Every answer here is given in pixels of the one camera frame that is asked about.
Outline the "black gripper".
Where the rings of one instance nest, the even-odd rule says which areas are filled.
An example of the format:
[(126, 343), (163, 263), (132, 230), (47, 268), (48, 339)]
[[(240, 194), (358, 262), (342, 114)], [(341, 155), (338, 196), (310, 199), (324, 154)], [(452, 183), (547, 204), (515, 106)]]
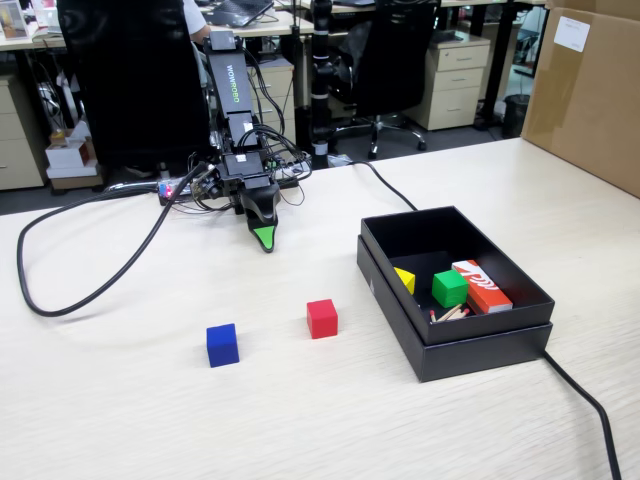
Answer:
[(224, 195), (240, 195), (250, 233), (265, 253), (272, 253), (280, 189), (265, 172), (260, 153), (225, 154), (219, 173)]

